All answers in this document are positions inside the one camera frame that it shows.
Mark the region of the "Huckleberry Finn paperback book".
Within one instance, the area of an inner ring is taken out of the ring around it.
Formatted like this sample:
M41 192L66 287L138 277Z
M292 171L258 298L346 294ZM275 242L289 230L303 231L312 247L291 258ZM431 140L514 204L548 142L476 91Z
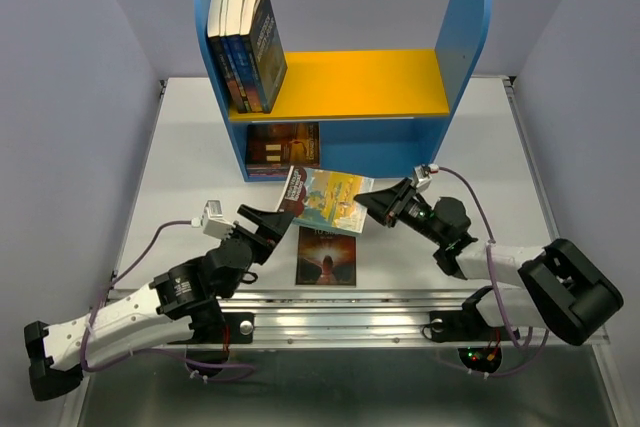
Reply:
M278 212L290 212L299 226L334 234L359 236L364 229L367 208L355 197L373 191L370 177L292 166Z

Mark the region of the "Three Days to See book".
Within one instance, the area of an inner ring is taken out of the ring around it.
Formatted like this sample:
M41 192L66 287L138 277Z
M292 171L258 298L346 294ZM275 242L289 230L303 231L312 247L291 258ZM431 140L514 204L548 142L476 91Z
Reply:
M356 238L301 226L295 284L355 287Z

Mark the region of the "dark orange cover book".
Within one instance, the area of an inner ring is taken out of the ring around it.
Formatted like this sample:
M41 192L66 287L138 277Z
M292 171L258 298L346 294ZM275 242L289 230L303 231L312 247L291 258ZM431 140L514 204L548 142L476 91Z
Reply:
M318 122L255 123L247 127L245 163L249 167L320 165Z

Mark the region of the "Nineteen Eighty-Four book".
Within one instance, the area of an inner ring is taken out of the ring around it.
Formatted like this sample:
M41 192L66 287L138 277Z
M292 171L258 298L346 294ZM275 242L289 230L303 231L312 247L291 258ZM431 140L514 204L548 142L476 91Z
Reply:
M256 0L249 39L257 69L256 87L262 111L270 113L287 72L286 58L271 0Z

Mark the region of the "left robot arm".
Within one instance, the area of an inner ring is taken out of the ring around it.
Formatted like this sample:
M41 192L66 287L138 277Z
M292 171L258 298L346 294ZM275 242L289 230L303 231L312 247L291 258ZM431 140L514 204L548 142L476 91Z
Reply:
M255 224L250 231L227 221L217 200L187 226L219 240L200 257L156 276L117 301L101 293L82 317L59 324L35 321L24 328L29 383L35 400L62 397L97 373L143 353L161 353L165 344L232 344L253 340L254 316L224 312L220 303L242 284L256 281L253 265L264 264L290 227L290 212L241 205L238 214Z

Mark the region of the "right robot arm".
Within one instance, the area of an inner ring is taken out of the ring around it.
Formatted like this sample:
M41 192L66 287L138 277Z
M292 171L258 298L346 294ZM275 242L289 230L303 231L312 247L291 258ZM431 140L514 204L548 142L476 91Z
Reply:
M496 329L508 334L525 327L580 346L624 305L621 292L567 239L534 247L482 243L470 235L460 200L442 197L429 205L409 179L355 200L377 223L403 223L433 242L445 275L487 281L459 309L431 313L435 342L485 340Z

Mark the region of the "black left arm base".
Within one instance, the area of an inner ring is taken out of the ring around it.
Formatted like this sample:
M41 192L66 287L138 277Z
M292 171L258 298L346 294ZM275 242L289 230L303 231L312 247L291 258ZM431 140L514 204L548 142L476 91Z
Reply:
M248 368L222 368L231 358L232 345L246 345L253 341L255 315L250 312L223 313L221 323L198 327L185 348L189 362L186 368L195 377L232 378L244 374Z

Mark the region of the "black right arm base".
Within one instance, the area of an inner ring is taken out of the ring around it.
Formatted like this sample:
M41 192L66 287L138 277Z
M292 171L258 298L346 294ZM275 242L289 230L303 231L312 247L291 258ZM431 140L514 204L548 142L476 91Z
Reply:
M491 341L498 337L507 339L504 326L491 327L481 316L478 304L490 293L490 286L483 287L468 297L459 310L437 310L429 313L428 322L421 334L436 343Z

